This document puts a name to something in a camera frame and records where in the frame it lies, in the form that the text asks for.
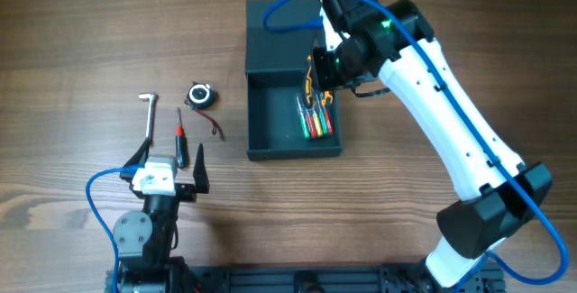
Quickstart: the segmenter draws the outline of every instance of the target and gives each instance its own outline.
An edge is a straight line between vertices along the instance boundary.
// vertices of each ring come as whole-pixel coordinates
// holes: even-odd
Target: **tape measure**
[[[215,103],[216,93],[209,84],[192,83],[184,101],[190,109],[207,109]]]

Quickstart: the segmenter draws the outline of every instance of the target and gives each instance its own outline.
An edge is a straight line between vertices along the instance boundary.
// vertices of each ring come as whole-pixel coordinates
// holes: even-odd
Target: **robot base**
[[[422,270],[419,263],[390,263],[379,267],[281,268],[236,270],[195,267],[191,270],[202,282],[202,293],[294,293],[293,275],[312,270],[327,293],[433,293],[452,292],[421,282],[417,288],[412,274]],[[505,293],[503,271],[488,263],[460,289],[462,293]]]

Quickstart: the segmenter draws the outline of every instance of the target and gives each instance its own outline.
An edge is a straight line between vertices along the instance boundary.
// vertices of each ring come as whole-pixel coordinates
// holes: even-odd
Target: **screwdriver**
[[[300,115],[300,126],[303,128],[303,134],[305,135],[305,139],[310,139],[310,132],[308,131],[307,119],[305,117],[305,112],[303,107],[300,105],[300,100],[298,99],[300,95],[297,95],[297,109],[298,114]]]
[[[323,127],[321,126],[321,122],[318,119],[318,114],[316,113],[315,107],[313,106],[313,108],[311,108],[310,111],[311,115],[313,115],[313,121],[315,122],[316,135],[323,136]]]
[[[333,126],[331,124],[331,116],[328,114],[328,111],[326,110],[327,98],[330,98],[331,103],[333,103],[333,96],[330,95],[330,93],[328,91],[325,91],[325,98],[321,101],[322,104],[319,106],[319,108],[321,110],[321,115],[323,115],[325,117],[326,130],[328,131],[329,134],[332,134],[333,133]]]
[[[323,103],[320,100],[320,95],[316,93],[315,106],[318,108],[318,117],[321,120],[321,125],[323,126],[323,133],[328,134],[328,129],[326,128],[325,114],[323,114]]]
[[[187,138],[184,136],[184,129],[182,128],[182,118],[180,117],[180,108],[177,107],[177,114],[179,116],[177,126],[177,167],[184,169],[188,166],[188,146]]]
[[[306,108],[303,108],[303,105],[301,105],[300,101],[298,100],[298,96],[297,96],[297,104],[298,104],[298,108],[300,109],[300,112],[305,116],[305,119],[307,120],[307,126],[308,126],[308,131],[310,136],[307,136],[305,134],[305,138],[309,139],[309,138],[316,138],[316,129],[315,129],[315,123],[313,122],[313,118],[310,116],[310,114],[308,113],[308,111],[306,110]]]

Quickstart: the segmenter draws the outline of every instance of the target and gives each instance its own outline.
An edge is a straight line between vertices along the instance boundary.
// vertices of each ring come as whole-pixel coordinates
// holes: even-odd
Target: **blue tube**
[[[116,246],[116,242],[114,241],[114,237],[113,237],[112,233],[110,232],[110,229],[108,229],[108,226],[106,226],[105,221],[102,219],[102,217],[98,213],[98,210],[96,209],[96,206],[94,205],[94,202],[92,201],[92,197],[90,196],[90,187],[92,186],[92,183],[97,178],[99,178],[101,176],[108,175],[111,173],[116,173],[116,172],[124,172],[124,173],[134,174],[138,168],[143,168],[143,167],[144,166],[135,165],[135,166],[130,166],[130,167],[126,167],[126,168],[115,168],[115,169],[108,169],[108,170],[100,171],[96,175],[92,176],[92,178],[90,178],[90,180],[87,183],[87,200],[88,200],[88,203],[90,204],[90,208],[92,209],[92,212],[94,212],[94,215],[96,216],[96,220],[98,220],[100,225],[102,225],[102,227],[105,229],[106,234],[108,234],[108,238],[110,238],[110,242],[112,243],[112,248],[114,249],[114,273],[113,273],[113,282],[112,282],[112,291],[114,293],[118,293],[118,287],[116,286],[116,282],[117,282],[117,278],[118,278],[118,247]]]
[[[267,21],[268,21],[270,15],[275,10],[277,10],[280,6],[285,4],[287,1],[289,1],[289,0],[278,0],[266,11],[264,16],[262,17],[262,25],[264,26],[264,28],[266,30],[271,31],[271,32],[289,32],[289,31],[294,31],[297,29],[306,28],[305,26],[307,26],[308,24],[311,24],[311,23],[301,23],[301,24],[298,24],[295,26],[289,26],[289,27],[284,27],[284,28],[277,28],[277,27],[269,26],[267,24]],[[429,68],[431,73],[433,73],[433,76],[435,77],[435,80],[438,83],[438,86],[440,88],[444,88],[442,86],[445,85],[445,82],[444,82],[443,78],[441,77],[441,74],[439,73],[438,69],[435,67],[435,64],[433,64],[433,61],[426,55],[425,51],[418,45],[417,41],[415,41],[413,36],[410,34],[410,32],[407,31],[405,26],[403,26],[403,24],[397,19],[397,17],[395,17],[395,15],[389,9],[387,9],[387,7],[381,5],[380,3],[378,3],[375,0],[359,0],[359,1],[362,1],[365,4],[370,5],[373,8],[379,10],[389,20],[391,20],[393,22],[395,28],[397,28],[397,30],[401,34],[403,34],[405,39],[407,39],[407,41],[411,44],[411,46],[413,46],[413,48],[418,53],[418,55],[421,57],[421,59],[425,62],[426,66]],[[513,277],[514,279],[517,279],[519,281],[522,281],[526,284],[545,285],[545,284],[553,283],[556,280],[560,279],[563,276],[563,274],[567,271],[567,269],[569,268],[569,252],[567,251],[567,246],[563,242],[563,238],[561,238],[561,235],[559,235],[557,230],[555,230],[554,226],[551,224],[549,219],[547,219],[545,214],[543,214],[543,212],[539,209],[539,206],[537,206],[535,204],[533,199],[525,192],[525,190],[518,184],[518,182],[500,164],[499,157],[495,154],[495,152],[493,152],[493,150],[490,148],[490,146],[487,144],[487,142],[485,142],[485,140],[482,138],[482,136],[479,133],[479,131],[477,130],[477,128],[475,128],[475,126],[473,125],[471,119],[469,119],[469,116],[467,116],[467,114],[463,111],[463,109],[461,108],[461,106],[459,105],[457,100],[454,98],[453,93],[451,93],[451,90],[447,87],[443,90],[443,92],[446,95],[447,99],[449,100],[449,103],[451,103],[451,105],[453,106],[453,109],[455,110],[455,112],[459,115],[459,117],[461,117],[464,124],[469,129],[469,132],[471,132],[472,136],[475,138],[475,140],[477,140],[477,142],[482,147],[482,149],[485,150],[490,161],[497,167],[497,169],[503,175],[503,177],[507,180],[509,185],[511,187],[513,187],[513,189],[515,189],[515,191],[519,194],[519,196],[523,199],[523,201],[525,201],[527,206],[529,206],[529,208],[533,211],[535,216],[541,221],[543,226],[551,234],[551,236],[553,237],[553,239],[555,241],[555,244],[557,245],[557,248],[559,249],[561,262],[559,264],[559,268],[557,269],[557,271],[555,273],[553,273],[551,276],[543,278],[543,279],[529,279],[529,278],[526,278],[524,276],[517,274],[501,258],[499,258],[499,256],[497,256],[497,254],[495,254],[494,252],[486,252],[487,255],[490,256],[492,259],[494,259],[501,266],[501,268],[503,268],[504,271],[506,271],[509,275],[511,275],[511,277]]]

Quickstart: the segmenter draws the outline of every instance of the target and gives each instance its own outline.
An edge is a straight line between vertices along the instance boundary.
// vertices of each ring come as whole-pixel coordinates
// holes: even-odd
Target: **green led light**
[[[382,28],[389,31],[393,28],[393,23],[389,19],[387,19],[386,21],[382,21],[380,25],[382,26]]]

